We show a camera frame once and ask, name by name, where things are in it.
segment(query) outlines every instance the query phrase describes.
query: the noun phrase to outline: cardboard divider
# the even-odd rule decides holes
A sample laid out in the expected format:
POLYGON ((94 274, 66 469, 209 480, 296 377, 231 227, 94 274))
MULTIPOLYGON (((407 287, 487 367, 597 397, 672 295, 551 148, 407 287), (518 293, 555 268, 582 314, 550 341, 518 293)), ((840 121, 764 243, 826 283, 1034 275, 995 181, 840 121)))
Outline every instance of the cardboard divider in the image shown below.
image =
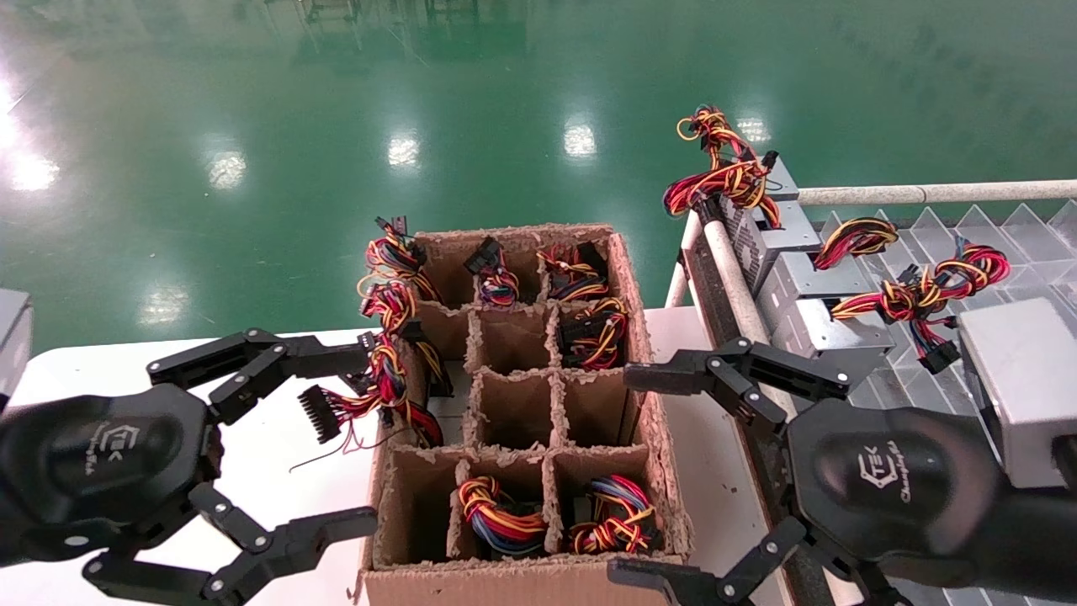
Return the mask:
POLYGON ((562 437, 554 437, 553 403, 555 393, 561 394, 555 382, 550 371, 512 377, 479 372, 464 415, 464 443, 528 450, 561 442, 562 437))
POLYGON ((463 361, 467 354, 467 313, 471 307, 447 310, 437 302, 419 302, 422 333, 446 361, 463 361))
MULTIPOLYGON (((661 604, 657 592, 609 583, 605 561, 615 554, 570 553, 576 498, 591 479, 611 474, 637 481, 652 499, 665 546, 657 559, 685 562, 691 529, 661 403, 627 393, 621 370, 561 368, 556 329, 595 301, 549 299, 549 273, 535 255, 551 244, 593 242, 609 264, 612 294, 629 312, 627 360, 649 363, 643 300, 621 236, 607 224, 545 224, 420 232, 416 240, 447 302, 421 301, 418 316, 446 361, 454 396, 428 399, 446 447, 421 449, 402 433, 375 451, 370 503, 379 527, 363 541, 360 562, 372 606, 499 604, 506 596, 528 604, 661 604), (534 296, 530 305, 503 310, 477 300, 477 281, 463 262, 487 236, 520 278, 521 298, 534 296), (518 501, 542 502, 549 527, 541 556, 492 560, 458 495, 463 481, 479 475, 493 476, 518 501)), ((414 358, 405 355, 409 377, 424 375, 414 358)), ((379 428, 379 439, 391 431, 379 428)))
POLYGON ((475 301, 477 282, 475 276, 464 267, 464 260, 475 251, 481 238, 471 244, 470 241, 446 242, 429 237, 428 234, 416 234, 415 240, 426 251, 426 264, 423 268, 426 269, 430 281, 442 293, 445 307, 459 310, 475 301))
MULTIPOLYGON (((457 470, 457 487, 464 481, 489 476, 498 481, 503 494, 512 497, 517 506, 533 504, 538 511, 545 511, 545 492, 543 490, 542 455, 535 453, 505 453, 494 449, 479 450, 476 457, 470 462, 463 462, 457 470)), ((514 558, 500 554, 490 547, 472 529, 471 523, 464 519, 463 505, 459 504, 459 511, 453 511, 452 525, 459 526, 460 533, 453 538, 454 545, 448 550, 451 558, 466 560, 477 558, 479 560, 514 560, 533 559, 545 555, 544 551, 534 554, 514 558)))
POLYGON ((375 568, 446 562, 450 499, 461 453, 390 447, 381 477, 375 568))
POLYGON ((642 443, 639 420, 643 396, 625 389, 624 371, 562 371, 560 379, 570 445, 590 448, 642 443))
MULTIPOLYGON (((588 484, 596 478, 618 475, 635 482, 655 507, 654 527, 658 531, 665 529, 665 491, 655 490, 655 482, 646 465, 648 454, 647 447, 638 446, 623 449, 567 449, 550 455, 553 481, 563 529, 559 546, 561 552, 572 551, 572 526, 590 520, 591 511, 586 494, 588 484)), ((665 553, 665 536, 659 533, 659 537, 652 544, 652 553, 665 553)))
POLYGON ((499 375, 510 375, 548 367, 549 314, 542 307, 513 312, 472 311, 464 368, 474 374, 487 367, 499 375))

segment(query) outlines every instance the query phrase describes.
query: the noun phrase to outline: loose wire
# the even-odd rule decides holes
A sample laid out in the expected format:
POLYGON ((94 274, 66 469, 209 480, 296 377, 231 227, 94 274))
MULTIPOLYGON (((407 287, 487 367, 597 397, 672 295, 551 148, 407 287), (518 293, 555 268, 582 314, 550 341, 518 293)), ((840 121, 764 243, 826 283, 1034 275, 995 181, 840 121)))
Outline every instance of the loose wire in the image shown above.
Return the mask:
POLYGON ((527 555, 542 548, 548 527, 542 512, 512 513, 506 506, 516 502, 490 476, 464 482, 459 494, 472 530, 499 553, 527 555))
POLYGON ((573 553, 637 553, 651 549, 654 537, 643 526, 653 518, 655 508, 638 484, 616 475, 596 478, 587 497, 591 502, 591 521, 569 530, 573 553))
POLYGON ((897 241, 897 226, 890 221, 863 216, 845 221, 826 238, 812 260, 816 269, 828 269, 847 254, 875 254, 897 241))

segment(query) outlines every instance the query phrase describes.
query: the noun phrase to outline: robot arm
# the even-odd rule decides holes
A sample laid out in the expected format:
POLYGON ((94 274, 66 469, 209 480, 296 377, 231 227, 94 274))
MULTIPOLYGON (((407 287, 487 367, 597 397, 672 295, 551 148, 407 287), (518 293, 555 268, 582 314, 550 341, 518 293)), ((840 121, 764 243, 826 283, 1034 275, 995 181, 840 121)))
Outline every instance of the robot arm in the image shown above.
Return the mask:
POLYGON ((289 378, 360 374, 368 344, 251 329, 148 367, 141 394, 79 396, 0 417, 0 565, 71 560, 106 594, 176 606, 244 604, 275 578, 312 569, 336 541, 374 533, 368 507, 266 531, 212 484, 219 425, 238 422, 289 378), (235 374, 206 404, 186 390, 235 374), (137 562, 202 515, 241 552, 216 573, 137 562))
POLYGON ((803 549, 855 582, 866 604, 909 603, 885 575, 1077 601, 1077 499, 1063 489, 1015 489, 976 419, 853 408, 836 370, 745 340, 677 352, 665 365, 630 364, 625 382, 705 393, 749 432, 778 440, 788 462, 789 518, 726 577, 617 560, 614 582, 661 589, 682 606, 750 604, 758 584, 803 549), (756 383, 815 404, 787 422, 756 383))

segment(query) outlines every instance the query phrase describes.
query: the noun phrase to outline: torn cardboard edge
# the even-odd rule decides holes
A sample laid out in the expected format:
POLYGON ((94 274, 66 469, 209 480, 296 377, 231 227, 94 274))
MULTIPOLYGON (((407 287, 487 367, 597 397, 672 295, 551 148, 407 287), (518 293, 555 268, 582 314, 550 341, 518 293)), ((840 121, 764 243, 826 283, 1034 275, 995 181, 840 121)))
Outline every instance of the torn cardboard edge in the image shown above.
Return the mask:
MULTIPOLYGON (((388 453, 381 504, 392 513, 379 510, 373 569, 421 569, 456 559, 479 560, 480 554, 490 560, 492 553, 477 542, 463 518, 459 496, 453 496, 464 481, 478 476, 493 477, 518 503, 542 502, 543 519, 548 524, 544 547, 549 555, 569 551, 567 537, 573 521, 565 517, 572 498, 583 496, 591 479, 625 476, 639 483, 655 506, 655 521, 663 535, 663 545, 655 553, 679 553, 680 521, 667 506, 665 477, 656 476, 655 468, 648 465, 651 451, 646 446, 531 452, 499 448, 424 451, 397 446, 388 453), (416 523, 421 529, 411 529, 416 523)), ((519 562, 534 564, 541 560, 528 558, 519 562)))
MULTIPOLYGON (((535 227, 509 227, 505 229, 479 229, 440 234, 420 232, 416 234, 416 238, 426 246, 429 257, 440 259, 443 266, 446 268, 451 266, 454 256, 461 256, 459 267, 462 271, 466 272, 466 269, 463 269, 462 258, 471 254, 486 235, 496 238, 506 250, 506 253, 520 253, 516 258, 523 264, 529 263, 527 254, 533 254, 535 249, 540 246, 546 248, 553 243, 575 244, 581 241, 595 242, 610 266, 610 283, 613 290, 611 294, 619 296, 629 311, 627 336, 629 343, 628 358, 632 362, 653 362, 646 323, 643 318, 643 302, 639 295, 639 286, 632 274, 631 259, 628 256, 624 238, 613 231, 610 225, 547 224, 535 227)), ((438 283, 437 279, 443 279, 435 274, 434 269, 437 267, 437 263, 428 265, 428 269, 435 283, 438 283)), ((480 381, 480 377, 484 378, 481 381, 486 381, 485 377, 487 376, 496 377, 499 383, 504 382, 507 384, 520 381, 528 384, 529 381, 534 381, 529 378, 535 376, 548 378, 550 394, 549 415, 554 426, 549 438, 549 446, 528 451, 513 451, 498 447, 482 446, 477 440, 468 440, 465 437, 465 445, 451 445, 433 450, 419 449, 412 445, 401 443, 398 440, 392 440, 377 449, 374 453, 375 469, 372 475, 370 501, 379 510, 379 523, 383 519, 389 529, 382 531, 379 527, 376 537, 363 541, 359 576, 360 586, 363 584, 365 579, 372 605, 374 606, 380 606, 378 596, 384 600, 384 603, 388 603, 388 600, 391 598, 394 604, 404 600, 404 604, 406 605, 412 603, 418 605, 419 602, 408 602, 407 596, 412 595, 416 600, 423 596, 420 601, 424 601, 429 600, 431 595, 437 595, 438 593, 436 592, 442 592, 440 596, 445 597, 445 592, 451 594, 460 590, 460 588, 475 589, 476 582, 488 586, 504 581, 507 583, 506 587, 509 588, 508 591, 512 592, 510 595, 515 597, 522 586, 531 582, 529 579, 543 579, 544 583, 553 582, 558 588, 571 587, 573 597, 595 592, 595 601, 609 603, 610 595, 621 590, 621 588, 612 586, 605 580, 604 565, 601 563, 605 559, 612 558, 613 554, 573 556, 564 553, 556 553, 563 549, 564 536, 567 534, 567 531, 562 527, 563 522, 560 520, 561 504, 557 496, 558 475, 562 474, 559 469, 563 468, 564 464, 557 463, 559 461, 557 457, 568 456, 567 453, 589 453, 588 456, 592 459, 624 456, 626 451, 645 453, 643 455, 642 479, 645 479, 645 490, 648 494, 653 495, 652 498, 656 507, 657 518, 662 520, 662 531, 666 537, 663 549, 669 554, 662 558, 667 561, 684 562, 691 551, 690 521, 687 519, 681 501, 672 459, 671 439, 669 437, 665 411, 661 410, 660 400, 657 396, 653 394, 645 396, 632 395, 637 399, 640 410, 639 425, 635 432, 635 439, 633 440, 633 442, 640 442, 639 445, 628 448, 602 446, 576 448, 573 446, 575 443, 572 440, 573 424, 570 421, 570 413, 565 409, 567 399, 569 398, 565 390, 568 390, 569 385, 573 387, 589 386, 596 382, 599 384, 609 384, 609 382, 613 381, 613 378, 620 376, 620 371, 613 369, 611 371, 595 374, 560 368, 561 358, 556 346, 556 329, 560 318, 568 312, 586 309, 593 305, 593 301, 549 299, 549 273, 541 263, 536 263, 534 268, 536 269, 537 281, 540 283, 540 293, 533 306, 517 306, 507 312, 499 309, 490 309, 478 305, 477 296, 474 296, 477 293, 473 292, 473 296, 468 301, 463 301, 465 296, 460 294, 457 296, 460 301, 450 301, 450 307, 439 306, 434 301, 421 301, 420 319, 424 323, 424 332, 428 333, 428 337, 431 338, 435 346, 442 350, 443 356, 446 360, 462 358, 465 371, 472 376, 475 382, 480 381), (489 355, 489 352, 484 354, 478 349, 485 342, 496 339, 496 337, 482 335, 484 328, 487 328, 490 334, 495 333, 494 329, 490 329, 491 326, 496 325, 496 322, 490 321, 493 314, 512 314, 514 319, 530 318, 530 315, 537 314, 540 319, 545 320, 542 332, 544 334, 542 336, 544 340, 542 348, 548 355, 548 363, 542 368, 517 370, 516 372, 510 371, 505 376, 493 372, 489 365, 476 364, 475 362, 482 355, 489 355), (475 330, 475 322, 478 323, 478 330, 475 330), (457 341, 461 336, 463 336, 462 342, 457 341), (395 530, 393 524, 394 519, 397 522, 406 522, 408 518, 402 515, 402 511, 408 510, 407 507, 401 505, 402 493, 408 491, 421 492, 423 490, 423 478, 431 478, 430 475, 420 471, 417 473, 414 479, 406 479, 403 476, 404 471, 401 471, 402 466, 415 467, 421 465, 428 466, 428 469, 430 467, 436 468, 438 474, 435 476, 442 476, 442 478, 431 481, 444 489, 448 484, 459 485, 459 475, 461 473, 470 473, 467 470, 471 469, 472 462, 474 461, 517 461, 519 457, 524 457, 526 461, 540 462, 538 467, 542 470, 543 477, 543 515, 548 521, 556 521, 550 524, 544 546, 548 551, 555 553, 541 559, 502 562, 474 559, 456 560, 456 558, 461 558, 463 553, 466 553, 467 546, 461 544, 461 541, 466 541, 465 538, 462 538, 466 536, 466 533, 463 531, 471 531, 470 526, 465 527, 465 521, 462 518, 462 506, 459 504, 459 498, 453 496, 456 493, 454 490, 449 491, 451 494, 432 495, 429 498, 420 497, 417 504, 410 504, 409 511, 412 513, 417 510, 417 505, 418 510, 437 511, 434 516, 434 518, 440 519, 437 521, 437 527, 446 526, 445 534, 442 535, 445 539, 444 541, 440 540, 442 537, 435 537, 434 541, 415 548, 405 547, 396 551, 393 551, 393 548, 389 548, 388 552, 382 551, 388 546, 387 541, 391 542, 393 540, 401 540, 402 538, 405 541, 408 540, 406 524, 397 523, 395 530), (389 506, 388 511, 383 511, 383 508, 379 507, 383 499, 389 506), (394 506, 400 506, 401 511, 394 512, 392 510, 394 506), (423 559, 425 562, 411 562, 416 558, 428 553, 432 558, 423 559), (390 564, 388 561, 406 563, 390 564), (417 584, 417 579, 431 581, 428 586, 430 593, 422 591, 420 587, 422 583, 417 584)), ((471 287, 474 288, 474 286, 475 282, 472 281, 471 287)), ((528 328, 530 330, 529 337, 537 340, 538 335, 534 330, 535 327, 528 325, 528 328)), ((472 391, 470 397, 475 397, 475 390, 472 391)), ((579 400, 578 394, 574 395, 574 397, 579 400)), ((474 420, 476 424, 481 419, 477 417, 478 414, 481 414, 480 411, 476 412, 474 420)), ((379 432, 379 439, 382 439, 387 435, 384 432, 383 428, 379 432)), ((574 600, 560 600, 564 595, 563 591, 568 591, 568 589, 562 589, 554 593, 547 591, 549 598, 538 601, 536 604, 550 602, 575 604, 574 600)), ((659 600, 657 602, 654 601, 656 596, 658 596, 657 593, 637 591, 631 593, 631 597, 626 596, 626 600, 628 600, 628 604, 661 604, 660 596, 658 596, 659 600)), ((493 594, 491 594, 488 602, 490 601, 495 601, 493 600, 493 594)), ((476 603, 481 604, 484 602, 482 600, 478 600, 476 603)))

